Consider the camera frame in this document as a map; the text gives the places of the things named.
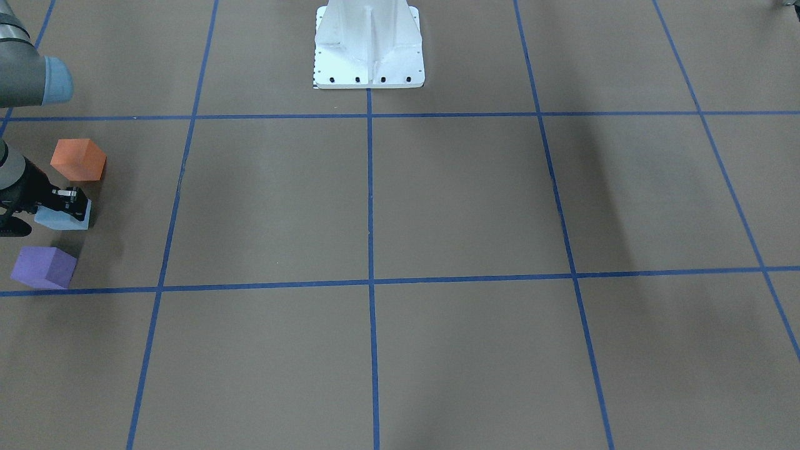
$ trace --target block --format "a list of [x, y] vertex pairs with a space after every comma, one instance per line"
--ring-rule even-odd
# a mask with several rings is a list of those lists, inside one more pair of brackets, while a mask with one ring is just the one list
[[59, 139], [50, 165], [70, 181], [98, 181], [106, 154], [90, 139]]
[[64, 211], [53, 211], [48, 207], [39, 207], [34, 216], [34, 222], [44, 225], [51, 230], [88, 230], [91, 211], [91, 200], [89, 200], [86, 205], [86, 216], [83, 221], [76, 219]]
[[37, 289], [67, 289], [77, 263], [56, 247], [23, 247], [11, 279]]

